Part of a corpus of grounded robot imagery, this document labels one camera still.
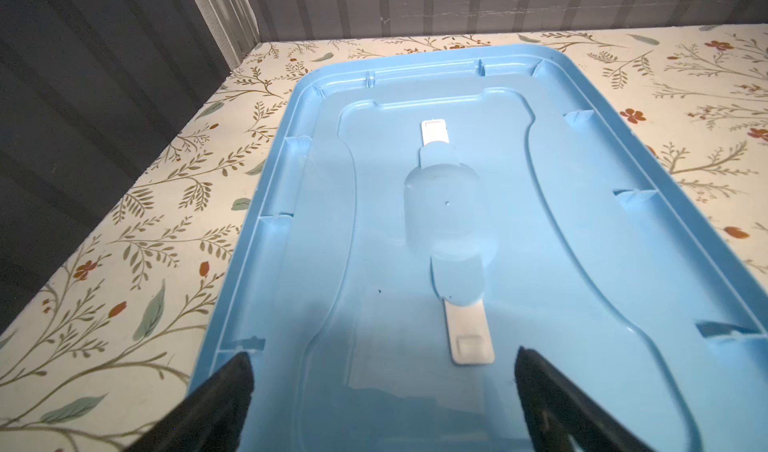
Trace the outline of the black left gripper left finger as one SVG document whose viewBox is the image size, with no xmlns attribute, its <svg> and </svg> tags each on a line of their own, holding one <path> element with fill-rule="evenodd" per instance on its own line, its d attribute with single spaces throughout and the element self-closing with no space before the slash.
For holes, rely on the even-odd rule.
<svg viewBox="0 0 768 452">
<path fill-rule="evenodd" d="M 253 390 L 250 358 L 239 352 L 127 449 L 235 451 Z"/>
</svg>

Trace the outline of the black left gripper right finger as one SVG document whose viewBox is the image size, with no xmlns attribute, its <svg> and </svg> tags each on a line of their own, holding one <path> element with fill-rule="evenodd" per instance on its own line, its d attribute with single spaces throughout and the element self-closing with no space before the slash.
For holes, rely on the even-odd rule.
<svg viewBox="0 0 768 452">
<path fill-rule="evenodd" d="M 518 349 L 514 373 L 536 451 L 650 449 L 536 350 Z"/>
</svg>

